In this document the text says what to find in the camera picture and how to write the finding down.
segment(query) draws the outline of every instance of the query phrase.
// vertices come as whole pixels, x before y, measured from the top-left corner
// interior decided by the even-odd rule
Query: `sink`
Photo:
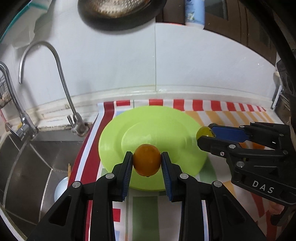
[[[0,202],[25,236],[53,205],[55,188],[83,141],[70,130],[39,132],[24,142],[6,137],[0,148]]]

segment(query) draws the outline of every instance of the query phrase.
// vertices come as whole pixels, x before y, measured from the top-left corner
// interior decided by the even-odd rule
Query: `dish rack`
[[[7,87],[7,81],[4,74],[0,71],[0,109],[9,101],[11,101],[11,96]]]

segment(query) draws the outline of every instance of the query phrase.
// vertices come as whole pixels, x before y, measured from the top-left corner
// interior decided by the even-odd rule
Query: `tablecloth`
[[[274,122],[266,109],[250,104],[186,99],[123,100],[98,103],[99,114],[77,156],[69,183],[95,182],[107,171],[100,162],[98,143],[105,126],[122,112],[144,105],[168,106],[195,119],[201,126],[210,123],[235,126],[251,121]],[[258,148],[251,142],[241,143],[244,148]],[[269,241],[280,234],[283,227],[270,223],[268,201],[231,183],[231,174],[225,159],[208,154],[201,172],[195,176],[199,181],[221,181],[237,198],[244,209],[258,224]],[[87,210],[86,241],[89,240],[89,225],[92,201]],[[113,202],[113,217],[116,241],[177,241],[179,236],[181,203],[171,203],[161,192],[129,189],[124,202]]]

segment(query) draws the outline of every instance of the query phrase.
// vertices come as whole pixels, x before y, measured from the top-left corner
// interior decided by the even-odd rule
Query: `chopsticks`
[[[70,166],[70,163],[68,163],[68,182],[70,179],[70,175],[71,175],[71,166]]]

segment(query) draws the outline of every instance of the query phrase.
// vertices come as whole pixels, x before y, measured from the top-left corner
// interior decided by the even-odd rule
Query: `gooseneck faucet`
[[[71,124],[71,126],[72,126],[72,132],[74,134],[78,134],[79,136],[83,136],[84,134],[86,134],[88,132],[89,127],[85,125],[81,115],[76,111],[76,109],[74,107],[74,104],[72,102],[72,99],[71,99],[71,96],[69,94],[68,87],[67,87],[67,84],[66,84],[66,81],[65,81],[65,77],[64,77],[63,70],[62,70],[59,55],[58,55],[57,51],[55,50],[55,48],[50,43],[48,43],[46,41],[38,41],[38,42],[35,42],[35,43],[31,43],[26,48],[26,50],[24,51],[24,53],[22,55],[22,58],[20,60],[19,83],[20,84],[22,83],[22,80],[23,80],[23,77],[24,77],[24,65],[25,65],[26,57],[27,57],[29,51],[36,45],[43,45],[43,46],[47,47],[53,53],[55,61],[57,63],[59,76],[60,76],[60,79],[62,81],[62,85],[63,85],[64,91],[65,91],[66,97],[68,99],[69,105],[70,105],[71,110],[73,112],[73,120],[71,119],[70,115],[68,115],[68,117],[67,117],[70,124]]]
[[[25,112],[24,108],[22,107],[22,104],[20,103],[20,100],[17,96],[17,93],[15,92],[15,88],[13,86],[9,70],[7,66],[0,62],[0,70],[2,71],[9,94],[11,96],[11,99],[13,103],[15,104],[15,107],[17,111],[20,114],[20,120],[22,122],[22,126],[15,132],[14,130],[11,129],[11,127],[6,123],[5,126],[10,130],[12,134],[20,138],[21,140],[24,138],[24,136],[28,133],[31,137],[35,137],[38,130],[35,127],[34,123],[32,122],[31,118],[29,115]]]

